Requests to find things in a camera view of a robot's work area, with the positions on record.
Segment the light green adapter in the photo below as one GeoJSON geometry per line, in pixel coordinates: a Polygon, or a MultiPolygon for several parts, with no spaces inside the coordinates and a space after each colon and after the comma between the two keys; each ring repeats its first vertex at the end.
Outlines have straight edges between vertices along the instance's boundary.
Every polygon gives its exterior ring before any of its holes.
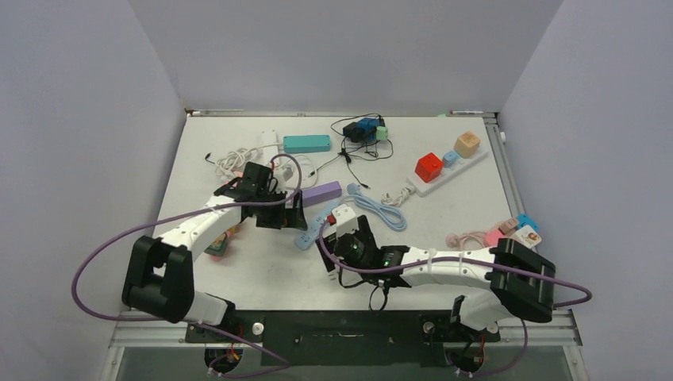
{"type": "Polygon", "coordinates": [[[389,130],[386,126],[378,126],[375,130],[375,139],[377,141],[387,140],[389,136],[389,130]]]}

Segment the beige small plug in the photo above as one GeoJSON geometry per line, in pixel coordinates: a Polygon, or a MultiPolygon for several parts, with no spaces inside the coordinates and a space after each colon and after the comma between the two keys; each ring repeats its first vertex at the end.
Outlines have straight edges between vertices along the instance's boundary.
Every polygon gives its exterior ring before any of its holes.
{"type": "Polygon", "coordinates": [[[519,230],[519,220],[517,217],[509,218],[498,225],[499,232],[505,236],[509,237],[519,230]]]}

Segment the small white power strip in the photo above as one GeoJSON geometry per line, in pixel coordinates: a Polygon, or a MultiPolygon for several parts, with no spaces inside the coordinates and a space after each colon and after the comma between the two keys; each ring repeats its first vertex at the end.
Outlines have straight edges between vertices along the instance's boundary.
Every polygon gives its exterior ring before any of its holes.
{"type": "Polygon", "coordinates": [[[264,130],[260,134],[260,141],[263,162],[269,164],[272,161],[272,158],[279,154],[279,147],[282,144],[279,143],[278,135],[273,129],[264,130]]]}

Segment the small blue adapter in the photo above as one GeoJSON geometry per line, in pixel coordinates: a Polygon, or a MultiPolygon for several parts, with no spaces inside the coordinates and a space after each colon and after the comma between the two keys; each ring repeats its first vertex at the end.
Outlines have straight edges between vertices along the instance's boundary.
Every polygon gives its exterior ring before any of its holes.
{"type": "Polygon", "coordinates": [[[455,164],[461,156],[456,151],[448,151],[442,157],[443,167],[448,168],[455,164]]]}

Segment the teal power strip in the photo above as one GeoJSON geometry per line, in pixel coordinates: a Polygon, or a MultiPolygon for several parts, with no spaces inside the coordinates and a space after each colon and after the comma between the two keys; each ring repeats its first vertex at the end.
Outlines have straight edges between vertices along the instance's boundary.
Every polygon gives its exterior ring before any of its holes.
{"type": "Polygon", "coordinates": [[[283,138],[283,150],[290,154],[329,152],[332,141],[329,135],[290,135],[283,138]]]}

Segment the light blue power strip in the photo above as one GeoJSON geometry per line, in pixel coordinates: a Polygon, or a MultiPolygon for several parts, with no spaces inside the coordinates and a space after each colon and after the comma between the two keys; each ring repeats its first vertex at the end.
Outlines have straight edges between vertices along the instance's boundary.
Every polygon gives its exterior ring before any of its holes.
{"type": "Polygon", "coordinates": [[[314,217],[309,219],[308,228],[306,231],[300,233],[294,240],[294,244],[302,251],[308,250],[310,246],[317,239],[319,230],[325,223],[327,217],[332,213],[334,206],[327,206],[314,217]]]}

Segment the black power adapter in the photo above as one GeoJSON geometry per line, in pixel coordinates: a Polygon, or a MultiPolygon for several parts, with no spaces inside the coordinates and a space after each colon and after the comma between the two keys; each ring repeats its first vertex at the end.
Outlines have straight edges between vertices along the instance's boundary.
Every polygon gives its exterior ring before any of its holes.
{"type": "Polygon", "coordinates": [[[363,143],[367,140],[367,129],[360,123],[352,122],[342,129],[342,135],[352,143],[363,143]]]}

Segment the white picture cube adapter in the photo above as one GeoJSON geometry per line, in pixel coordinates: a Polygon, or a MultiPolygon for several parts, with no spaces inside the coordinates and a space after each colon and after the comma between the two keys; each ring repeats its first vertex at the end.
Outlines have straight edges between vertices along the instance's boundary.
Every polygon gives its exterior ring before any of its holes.
{"type": "Polygon", "coordinates": [[[526,248],[533,249],[542,241],[539,233],[530,225],[524,225],[514,231],[510,238],[524,245],[526,248]]]}

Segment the long white power strip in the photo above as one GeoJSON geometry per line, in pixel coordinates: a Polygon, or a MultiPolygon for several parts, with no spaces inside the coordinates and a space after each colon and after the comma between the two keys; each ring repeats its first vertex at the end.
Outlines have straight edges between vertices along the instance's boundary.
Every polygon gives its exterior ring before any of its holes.
{"type": "Polygon", "coordinates": [[[459,159],[451,167],[443,167],[441,174],[430,183],[422,182],[414,173],[413,169],[412,172],[407,176],[406,183],[414,188],[415,194],[418,194],[420,197],[425,197],[436,191],[438,188],[442,187],[448,181],[467,171],[469,168],[474,167],[477,163],[483,161],[488,156],[488,150],[485,148],[478,148],[475,154],[470,158],[464,159],[461,157],[461,159],[459,159]]]}

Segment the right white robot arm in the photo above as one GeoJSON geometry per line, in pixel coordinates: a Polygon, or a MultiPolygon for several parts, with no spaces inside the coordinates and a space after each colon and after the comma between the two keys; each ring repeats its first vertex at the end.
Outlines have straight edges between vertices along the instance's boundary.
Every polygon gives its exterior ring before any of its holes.
{"type": "Polygon", "coordinates": [[[438,251],[378,246],[365,216],[330,216],[325,225],[336,231],[328,236],[318,231],[316,244],[323,258],[385,293],[427,285],[471,288],[473,294],[455,298],[448,319],[450,333],[460,340],[505,318],[552,320],[556,266],[514,239],[501,238],[481,249],[438,251]]]}

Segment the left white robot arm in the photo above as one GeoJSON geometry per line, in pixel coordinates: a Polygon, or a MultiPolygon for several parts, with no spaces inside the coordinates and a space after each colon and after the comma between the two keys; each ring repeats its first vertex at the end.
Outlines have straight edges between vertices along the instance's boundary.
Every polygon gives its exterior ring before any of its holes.
{"type": "Polygon", "coordinates": [[[197,291],[194,259],[223,233],[252,217],[265,229],[308,228],[302,190],[282,190],[273,167],[246,164],[243,174],[217,188],[196,214],[157,238],[142,236],[133,245],[122,289],[124,305],[170,323],[205,323],[216,341],[237,329],[229,300],[197,291]]]}

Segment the blue small plug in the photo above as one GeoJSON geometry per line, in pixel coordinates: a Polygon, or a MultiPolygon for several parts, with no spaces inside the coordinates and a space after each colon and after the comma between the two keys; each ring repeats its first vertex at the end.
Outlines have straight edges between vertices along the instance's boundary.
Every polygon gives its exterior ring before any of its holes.
{"type": "Polygon", "coordinates": [[[516,219],[518,229],[523,229],[524,227],[528,226],[536,232],[540,231],[538,224],[528,214],[519,214],[517,215],[516,219]]]}

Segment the purple power strip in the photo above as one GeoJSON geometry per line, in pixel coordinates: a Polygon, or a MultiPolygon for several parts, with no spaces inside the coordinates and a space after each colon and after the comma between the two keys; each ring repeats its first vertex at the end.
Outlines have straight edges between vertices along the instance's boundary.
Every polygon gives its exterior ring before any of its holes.
{"type": "Polygon", "coordinates": [[[340,198],[343,194],[342,186],[338,181],[332,181],[311,187],[302,191],[303,206],[314,206],[323,202],[340,198]]]}

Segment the pink square adapter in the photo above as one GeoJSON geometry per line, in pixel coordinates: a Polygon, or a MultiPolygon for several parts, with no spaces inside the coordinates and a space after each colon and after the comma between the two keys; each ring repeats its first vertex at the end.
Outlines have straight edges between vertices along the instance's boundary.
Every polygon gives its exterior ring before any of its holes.
{"type": "Polygon", "coordinates": [[[501,239],[506,239],[507,235],[503,234],[499,229],[492,230],[485,234],[483,238],[485,247],[494,247],[501,239]]]}

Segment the red cube adapter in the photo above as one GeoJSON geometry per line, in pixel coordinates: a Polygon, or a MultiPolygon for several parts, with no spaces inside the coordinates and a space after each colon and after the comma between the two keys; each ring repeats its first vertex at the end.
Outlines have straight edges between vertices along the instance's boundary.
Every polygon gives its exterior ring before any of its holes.
{"type": "Polygon", "coordinates": [[[443,167],[443,161],[429,152],[417,161],[414,173],[422,182],[430,183],[441,174],[443,167]]]}

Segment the tan cube adapter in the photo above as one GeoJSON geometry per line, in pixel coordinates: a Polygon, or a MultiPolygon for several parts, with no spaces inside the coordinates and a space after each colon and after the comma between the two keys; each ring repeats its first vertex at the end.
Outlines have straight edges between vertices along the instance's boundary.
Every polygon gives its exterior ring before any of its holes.
{"type": "Polygon", "coordinates": [[[481,140],[472,131],[466,131],[458,136],[453,149],[460,157],[467,159],[475,154],[480,143],[481,140]]]}

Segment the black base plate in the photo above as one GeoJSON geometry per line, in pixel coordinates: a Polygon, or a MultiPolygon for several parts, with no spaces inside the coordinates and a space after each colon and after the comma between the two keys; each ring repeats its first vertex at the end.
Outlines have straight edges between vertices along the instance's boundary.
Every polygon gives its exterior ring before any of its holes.
{"type": "Polygon", "coordinates": [[[445,367],[445,352],[472,356],[501,339],[452,322],[450,310],[238,310],[223,329],[270,349],[263,366],[445,367]]]}

